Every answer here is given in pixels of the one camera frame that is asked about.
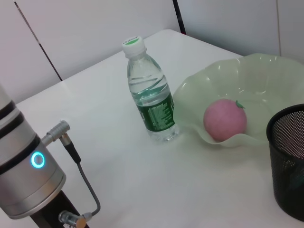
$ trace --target white wall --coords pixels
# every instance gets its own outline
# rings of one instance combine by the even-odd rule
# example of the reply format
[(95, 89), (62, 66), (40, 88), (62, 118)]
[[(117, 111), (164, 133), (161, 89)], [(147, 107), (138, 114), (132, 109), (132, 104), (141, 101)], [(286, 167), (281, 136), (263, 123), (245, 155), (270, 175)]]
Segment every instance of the white wall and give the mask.
[(0, 83), (18, 103), (59, 82), (12, 0), (0, 1)]
[(304, 63), (304, 1), (278, 0), (282, 56)]
[(187, 35), (241, 55), (279, 55), (276, 0), (178, 0), (178, 4)]
[(121, 50), (130, 36), (179, 31), (172, 0), (17, 0), (65, 79)]

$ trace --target black stand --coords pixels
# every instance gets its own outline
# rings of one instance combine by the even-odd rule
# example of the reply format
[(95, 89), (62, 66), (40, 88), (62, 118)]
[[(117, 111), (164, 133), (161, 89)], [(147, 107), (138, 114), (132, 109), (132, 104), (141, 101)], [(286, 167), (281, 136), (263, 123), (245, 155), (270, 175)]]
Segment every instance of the black stand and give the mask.
[(64, 228), (63, 223), (58, 220), (58, 215), (63, 210), (79, 215), (67, 196), (60, 191), (49, 204), (30, 217), (40, 228)]

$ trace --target gray cable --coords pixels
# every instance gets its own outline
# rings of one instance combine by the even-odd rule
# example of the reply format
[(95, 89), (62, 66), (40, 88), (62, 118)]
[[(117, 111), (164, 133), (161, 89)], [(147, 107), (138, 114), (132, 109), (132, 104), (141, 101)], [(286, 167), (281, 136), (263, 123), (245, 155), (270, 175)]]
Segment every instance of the gray cable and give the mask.
[(81, 174), (82, 178), (84, 179), (87, 187), (89, 188), (89, 190), (90, 190), (90, 192), (91, 192), (91, 194), (92, 194), (92, 196), (95, 199), (95, 202), (97, 204), (97, 209), (92, 212), (92, 216), (94, 216), (95, 214), (97, 214), (100, 211), (100, 202), (99, 202), (99, 199), (96, 196), (96, 194), (95, 194), (92, 186), (90, 185), (89, 181), (87, 180), (86, 175), (85, 175), (84, 171), (82, 170), (82, 167), (81, 167), (80, 163), (78, 163), (77, 166), (78, 166), (78, 169), (80, 171), (80, 174)]

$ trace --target plastic bottle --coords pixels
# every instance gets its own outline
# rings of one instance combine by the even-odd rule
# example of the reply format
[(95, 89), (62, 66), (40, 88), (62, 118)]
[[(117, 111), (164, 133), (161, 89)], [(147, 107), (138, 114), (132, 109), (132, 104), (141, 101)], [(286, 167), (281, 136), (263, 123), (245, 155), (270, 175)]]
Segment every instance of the plastic bottle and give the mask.
[(123, 43), (129, 59), (128, 84), (149, 135), (158, 141), (168, 141), (180, 132), (173, 120), (174, 102), (162, 69), (146, 50), (141, 37)]

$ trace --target blue led indicator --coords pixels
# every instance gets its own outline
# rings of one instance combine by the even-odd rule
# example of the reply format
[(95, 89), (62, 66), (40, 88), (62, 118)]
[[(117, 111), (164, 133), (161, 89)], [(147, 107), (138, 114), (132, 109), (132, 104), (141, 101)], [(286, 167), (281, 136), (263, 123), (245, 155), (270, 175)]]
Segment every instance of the blue led indicator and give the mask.
[(41, 152), (35, 152), (31, 158), (32, 166), (36, 169), (41, 169), (44, 166), (44, 156)]

